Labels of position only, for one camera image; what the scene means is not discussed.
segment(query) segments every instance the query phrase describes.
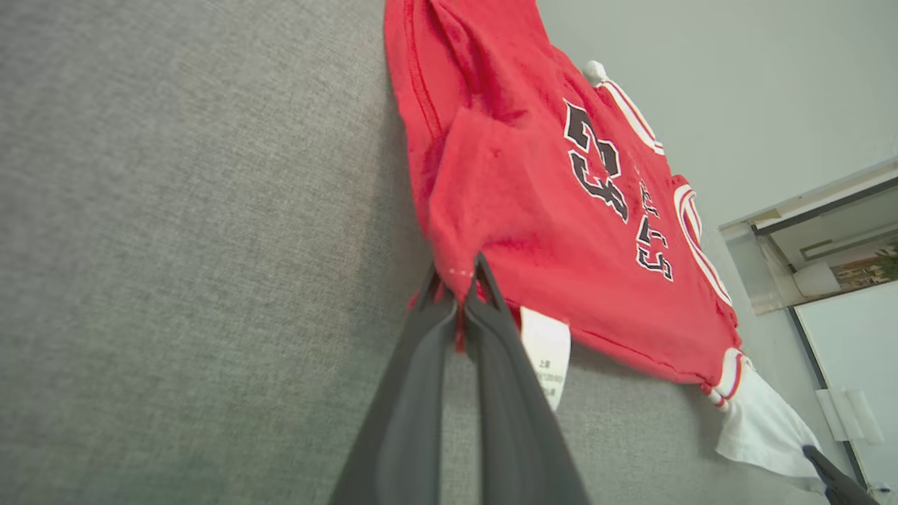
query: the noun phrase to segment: green plant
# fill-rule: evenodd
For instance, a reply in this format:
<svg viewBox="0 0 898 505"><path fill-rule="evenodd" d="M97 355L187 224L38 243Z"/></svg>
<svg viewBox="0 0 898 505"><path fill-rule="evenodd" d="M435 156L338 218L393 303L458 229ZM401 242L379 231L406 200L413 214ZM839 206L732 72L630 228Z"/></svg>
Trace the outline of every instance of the green plant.
<svg viewBox="0 0 898 505"><path fill-rule="evenodd" d="M893 248L876 251L876 264L883 269L883 275L891 280L898 280L898 242L889 244Z"/></svg>

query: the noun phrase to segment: red fabric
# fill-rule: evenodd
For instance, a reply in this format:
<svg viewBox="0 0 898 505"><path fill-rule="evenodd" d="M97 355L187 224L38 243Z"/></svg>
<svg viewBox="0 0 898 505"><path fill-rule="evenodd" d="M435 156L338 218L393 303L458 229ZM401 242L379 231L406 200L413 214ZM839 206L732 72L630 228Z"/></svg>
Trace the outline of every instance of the red fabric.
<svg viewBox="0 0 898 505"><path fill-rule="evenodd" d="M585 345L653 376L717 384L740 340L715 274L689 244L687 234L698 242L692 193L660 145L638 135L611 85L594 89L550 45L536 5L388 0L384 30L418 220L456 296L483 251L514 309L560 319ZM576 108L594 133L568 129ZM587 149L570 131L588 137ZM600 141L606 156L609 144L618 151L617 177ZM583 182L577 155L589 167ZM589 192L601 184L622 195L626 220ZM643 217L666 247L657 236L637 242ZM638 247L663 269L661 253L671 279L640 265Z"/></svg>

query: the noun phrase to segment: gray fabric surface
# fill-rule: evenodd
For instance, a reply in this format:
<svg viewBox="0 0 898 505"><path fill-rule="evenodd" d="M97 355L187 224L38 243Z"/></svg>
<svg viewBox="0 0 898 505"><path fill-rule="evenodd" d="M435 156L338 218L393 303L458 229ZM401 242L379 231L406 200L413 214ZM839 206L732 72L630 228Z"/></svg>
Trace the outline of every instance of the gray fabric surface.
<svg viewBox="0 0 898 505"><path fill-rule="evenodd" d="M0 4L0 502L327 501L429 262L382 22ZM476 503L447 374L443 503ZM713 454L697 390L588 350L559 418L596 502L797 502Z"/></svg>

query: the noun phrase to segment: clothing tag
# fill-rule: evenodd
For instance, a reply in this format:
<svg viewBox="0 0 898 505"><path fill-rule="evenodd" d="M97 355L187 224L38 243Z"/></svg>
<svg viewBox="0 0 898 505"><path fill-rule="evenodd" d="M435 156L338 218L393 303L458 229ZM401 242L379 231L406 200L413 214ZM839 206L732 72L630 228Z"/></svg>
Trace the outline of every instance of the clothing tag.
<svg viewBox="0 0 898 505"><path fill-rule="evenodd" d="M521 307L521 343L552 410L558 409L570 361L570 328L561 321Z"/></svg>

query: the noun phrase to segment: white wall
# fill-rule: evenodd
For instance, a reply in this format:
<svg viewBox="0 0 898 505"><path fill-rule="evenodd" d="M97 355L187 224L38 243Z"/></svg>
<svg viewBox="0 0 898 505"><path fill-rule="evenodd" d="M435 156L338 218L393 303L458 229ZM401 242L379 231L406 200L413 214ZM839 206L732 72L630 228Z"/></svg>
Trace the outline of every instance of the white wall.
<svg viewBox="0 0 898 505"><path fill-rule="evenodd" d="M717 226L898 155L894 0L555 0L549 35L602 62Z"/></svg>
<svg viewBox="0 0 898 505"><path fill-rule="evenodd" d="M885 443L855 443L871 483L898 485L898 282L827 298L797 309L830 387L860 389Z"/></svg>

